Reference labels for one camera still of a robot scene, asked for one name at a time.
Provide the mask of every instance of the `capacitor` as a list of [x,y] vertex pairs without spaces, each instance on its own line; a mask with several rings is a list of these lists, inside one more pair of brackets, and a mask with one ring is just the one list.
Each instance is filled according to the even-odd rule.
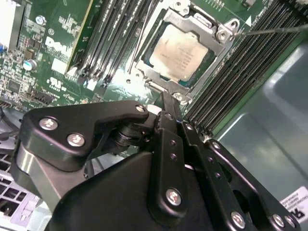
[[24,61],[23,67],[26,71],[32,71],[37,68],[38,64],[33,59],[29,59],[27,61]]

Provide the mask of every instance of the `circuit components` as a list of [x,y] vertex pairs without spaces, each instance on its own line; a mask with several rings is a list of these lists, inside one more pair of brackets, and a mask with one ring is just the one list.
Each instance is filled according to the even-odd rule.
[[10,80],[8,83],[7,89],[11,90],[12,92],[19,93],[20,84],[16,83],[13,80]]

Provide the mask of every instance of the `robotic arm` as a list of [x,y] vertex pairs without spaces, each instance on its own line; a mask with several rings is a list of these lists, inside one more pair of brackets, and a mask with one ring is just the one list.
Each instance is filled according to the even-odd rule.
[[[218,141],[201,142],[167,93],[148,107],[35,109],[19,138],[11,174],[47,203],[50,231],[300,230]],[[87,160],[130,145],[139,152],[85,180]]]

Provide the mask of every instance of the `chip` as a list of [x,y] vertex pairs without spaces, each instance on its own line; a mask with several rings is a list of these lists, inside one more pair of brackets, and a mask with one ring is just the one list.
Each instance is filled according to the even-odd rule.
[[29,47],[34,47],[34,44],[35,44],[35,40],[30,39],[28,43]]
[[40,49],[40,42],[36,41],[34,43],[34,46],[33,46],[35,49],[39,50]]
[[33,59],[33,57],[34,57],[34,53],[33,52],[28,51],[28,50],[25,51],[25,59],[26,60]]
[[11,90],[12,92],[19,93],[20,84],[10,80],[7,89]]
[[188,81],[200,66],[208,48],[201,45],[193,33],[184,33],[168,25],[151,57],[153,69],[174,81]]

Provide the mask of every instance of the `ram slot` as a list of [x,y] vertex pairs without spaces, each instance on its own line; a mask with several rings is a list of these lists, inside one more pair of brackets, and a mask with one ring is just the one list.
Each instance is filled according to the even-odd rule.
[[116,0],[105,0],[101,6],[101,14],[95,25],[94,31],[88,42],[87,48],[83,53],[82,62],[78,65],[80,69],[89,69],[92,63],[93,57],[99,49],[99,44],[105,33],[105,29],[110,21],[110,15],[114,10]]
[[[265,14],[257,22],[257,24],[252,28],[252,30],[261,30],[264,28],[264,25],[267,25],[269,21],[272,20],[272,16],[276,16],[279,13],[280,7],[277,1],[273,2],[269,8],[266,10]],[[244,58],[247,50],[254,44],[256,37],[248,36],[242,40],[240,45],[237,47],[235,53],[231,58],[224,64],[218,75],[212,80],[212,82],[207,86],[207,88],[202,92],[199,99],[190,108],[187,117],[190,120],[195,120],[195,117],[201,115],[203,103],[206,103],[206,100],[211,97],[217,90],[217,86],[222,84],[228,76],[228,72],[231,72],[233,68]]]
[[[123,42],[119,53],[117,53],[115,59],[111,63],[111,65],[110,65],[111,68],[109,69],[106,77],[103,80],[103,84],[101,85],[101,89],[103,91],[103,94],[106,91],[110,82],[112,81],[113,77],[115,76],[116,71],[118,70],[121,62],[123,61],[123,57],[125,56],[129,47],[131,47],[131,42],[133,40],[136,40],[135,35],[137,33],[137,29],[142,27],[143,23],[147,23],[147,22],[144,22],[143,19],[145,19],[145,16],[148,12],[149,6],[150,6],[150,1],[145,1],[145,4],[141,8],[140,12],[138,13],[138,16],[134,20],[133,25],[129,29],[128,36],[126,37],[125,41]],[[152,5],[152,8],[150,9],[150,14],[153,13],[156,6],[157,6],[157,2],[155,2]]]
[[[289,18],[289,15],[286,17],[283,14],[279,14],[277,16],[277,23],[272,25],[276,27],[276,25],[281,25],[283,21],[285,21],[287,18]],[[247,53],[244,54],[244,56],[241,57],[241,61],[236,65],[235,69],[230,69],[228,74],[225,75],[227,78],[227,81],[224,81],[223,83],[220,83],[215,89],[213,89],[213,93],[211,96],[206,99],[206,105],[200,115],[196,117],[196,123],[202,123],[205,117],[211,112],[211,110],[214,108],[214,106],[219,102],[219,100],[224,96],[226,92],[229,91],[231,86],[237,81],[240,80],[239,78],[243,78],[245,76],[246,69],[253,65],[255,66],[255,59],[258,57],[262,57],[260,55],[260,52],[262,51],[262,48],[264,46],[271,47],[268,42],[270,41],[271,37],[273,37],[275,34],[267,34],[267,35],[260,35],[257,36],[255,39],[253,45],[247,50]]]
[[128,18],[130,6],[130,0],[119,1],[117,5],[117,10],[115,10],[111,15],[111,23],[107,27],[104,33],[103,39],[101,40],[98,52],[95,54],[89,71],[89,78],[96,80],[96,75],[103,64],[110,47],[112,46],[115,38],[120,33],[121,26],[125,19]]
[[[283,42],[282,45],[284,46],[289,46],[293,39],[295,39],[296,35],[292,35],[290,39],[286,40]],[[269,63],[265,68],[269,68],[271,65],[271,63]],[[209,127],[210,130],[213,130],[221,121],[222,119],[233,109],[234,106],[237,105],[237,103],[242,99],[242,96],[245,95],[246,93],[249,92],[249,90],[254,86],[254,82],[252,82],[250,85],[245,86],[245,88],[243,88],[237,95],[233,96],[233,98],[231,99],[231,103],[224,109],[224,113],[221,113],[219,115],[219,117],[216,117],[213,121],[210,121],[209,124],[204,125],[205,127]]]
[[[307,21],[307,10],[290,10],[282,0],[274,1],[252,30],[299,26]],[[187,113],[187,119],[204,129],[214,129],[233,107],[262,81],[263,74],[291,44],[297,34],[245,37]]]
[[[279,44],[279,46],[281,46],[290,44],[294,36],[295,35],[275,36],[274,39],[283,41],[281,44]],[[273,61],[275,61],[275,57],[280,55],[282,52],[282,49],[274,48],[273,53],[271,53],[267,58],[264,59],[264,56],[261,56],[261,58],[256,63],[257,68],[259,69],[261,66],[262,68],[269,67]],[[240,100],[254,86],[254,83],[262,78],[261,73],[255,76],[255,72],[257,72],[257,70],[248,70],[247,78],[243,78],[240,82],[235,84],[232,89],[229,90],[228,94],[223,97],[223,100],[218,102],[219,106],[216,106],[211,110],[211,114],[208,115],[209,119],[201,122],[205,127],[213,129],[213,123],[217,124],[221,116],[228,113],[230,106],[235,106],[237,101]]]
[[94,73],[94,80],[98,80],[100,79],[103,74],[106,71],[107,65],[110,62],[110,59],[112,57],[112,55],[114,54],[114,51],[120,41],[120,39],[123,37],[123,33],[124,31],[127,29],[127,25],[128,22],[130,20],[130,17],[132,17],[133,12],[135,12],[135,14],[138,14],[139,10],[140,10],[140,5],[137,4],[138,2],[134,2],[132,4],[130,4],[127,13],[125,14],[125,17],[123,18],[120,26],[119,26],[119,30],[117,31],[116,36],[114,37],[113,41],[111,42],[111,45],[108,47],[107,51],[106,51],[106,55],[102,58],[102,61],[100,63],[97,64],[96,72]]

